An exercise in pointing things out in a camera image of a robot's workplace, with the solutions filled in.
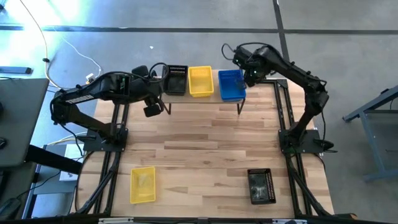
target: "black bin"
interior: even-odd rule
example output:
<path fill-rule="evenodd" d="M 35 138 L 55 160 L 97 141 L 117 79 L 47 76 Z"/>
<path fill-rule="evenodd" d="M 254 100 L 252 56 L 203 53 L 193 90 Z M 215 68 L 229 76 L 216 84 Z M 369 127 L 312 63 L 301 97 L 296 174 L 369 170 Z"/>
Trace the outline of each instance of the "black bin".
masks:
<path fill-rule="evenodd" d="M 167 95 L 183 96 L 187 89 L 188 66 L 186 65 L 168 65 L 169 75 L 164 80 L 163 91 Z"/>

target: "concrete floor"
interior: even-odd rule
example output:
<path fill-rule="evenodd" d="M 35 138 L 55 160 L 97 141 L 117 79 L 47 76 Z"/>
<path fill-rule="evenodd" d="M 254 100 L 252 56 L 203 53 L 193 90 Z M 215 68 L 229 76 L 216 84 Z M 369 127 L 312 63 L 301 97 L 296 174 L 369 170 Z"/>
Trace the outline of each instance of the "concrete floor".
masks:
<path fill-rule="evenodd" d="M 151 66 L 160 61 L 236 68 L 221 55 L 220 48 L 224 42 L 235 46 L 260 41 L 282 49 L 277 30 L 265 33 L 266 29 L 280 28 L 272 0 L 24 2 L 42 26 L 236 29 L 230 33 L 219 33 L 216 29 L 209 32 L 175 32 L 172 29 L 155 29 L 153 32 L 45 32 L 52 60 L 50 76 L 65 87 L 84 83 L 87 74 L 96 74 L 98 70 L 64 43 L 61 35 L 81 53 L 93 57 L 105 72 L 129 71 L 139 65 Z M 364 174 L 376 171 L 370 147 L 359 120 L 345 124 L 341 117 L 384 89 L 397 85 L 398 32 L 394 35 L 371 34 L 372 30 L 398 29 L 398 2 L 279 0 L 278 3 L 285 29 L 308 30 L 305 34 L 285 35 L 286 43 L 282 44 L 286 44 L 290 60 L 328 80 L 330 100 L 325 108 L 326 139 L 334 142 L 334 149 L 339 152 L 326 154 L 325 163 L 335 212 L 352 212 L 360 219 L 396 223 L 398 179 L 363 182 Z M 44 45 L 40 34 L 20 2 L 8 0 L 6 10 L 0 12 L 0 25 L 15 24 L 25 24 L 26 30 L 0 31 L 0 62 L 2 65 L 32 67 L 34 73 L 29 78 L 44 77 L 41 61 Z M 313 34 L 317 30 L 326 31 L 322 35 Z M 333 35 L 333 30 L 370 31 L 369 34 L 345 32 Z M 47 93 L 32 138 L 32 144 L 37 146 L 68 135 L 50 120 L 47 105 L 51 97 L 52 93 Z M 80 108 L 93 115 L 95 104 L 91 101 Z M 398 102 L 393 104 L 393 108 L 398 108 Z M 315 124 L 320 131 L 323 130 L 320 118 L 316 118 Z M 82 131 L 77 126 L 70 127 L 75 132 Z M 40 196 L 34 216 L 66 213 L 68 206 L 64 206 L 65 203 L 70 201 L 61 195 Z M 59 209 L 41 209 L 48 206 Z"/>

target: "wooden table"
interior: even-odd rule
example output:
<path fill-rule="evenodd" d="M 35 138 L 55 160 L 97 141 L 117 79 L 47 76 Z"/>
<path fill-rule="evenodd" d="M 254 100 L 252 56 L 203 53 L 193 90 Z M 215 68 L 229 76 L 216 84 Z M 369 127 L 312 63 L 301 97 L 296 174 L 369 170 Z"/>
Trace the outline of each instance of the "wooden table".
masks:
<path fill-rule="evenodd" d="M 187 82 L 185 95 L 183 96 L 170 96 L 167 95 L 166 93 L 163 93 L 162 94 L 163 102 L 165 104 L 166 103 L 169 104 L 169 108 L 166 108 L 166 112 L 168 114 L 171 114 L 172 103 L 232 103 L 236 104 L 238 114 L 241 114 L 246 99 L 234 102 L 224 102 L 223 99 L 221 99 L 220 86 L 218 83 L 218 71 L 219 70 L 212 70 L 214 93 L 210 97 L 193 97 L 191 94 L 189 94 L 188 82 Z"/>
<path fill-rule="evenodd" d="M 294 116 L 299 119 L 305 105 L 303 90 L 290 81 L 288 84 Z M 235 105 L 177 104 L 171 115 L 146 118 L 143 102 L 130 105 L 128 146 L 121 158 L 112 216 L 293 217 L 285 157 L 277 137 L 274 87 L 256 85 L 246 91 L 246 106 L 240 116 Z M 112 112 L 112 102 L 99 101 L 95 118 L 110 122 Z M 98 185 L 103 157 L 103 152 L 95 152 L 84 166 L 78 186 L 79 207 Z M 302 157 L 308 187 L 333 213 L 322 163 L 311 154 Z M 131 205 L 130 171 L 147 166 L 156 166 L 156 201 Z M 253 168 L 271 168 L 276 204 L 251 205 L 246 171 Z M 104 192 L 102 209 L 108 189 Z M 304 211 L 300 190 L 298 196 Z"/>

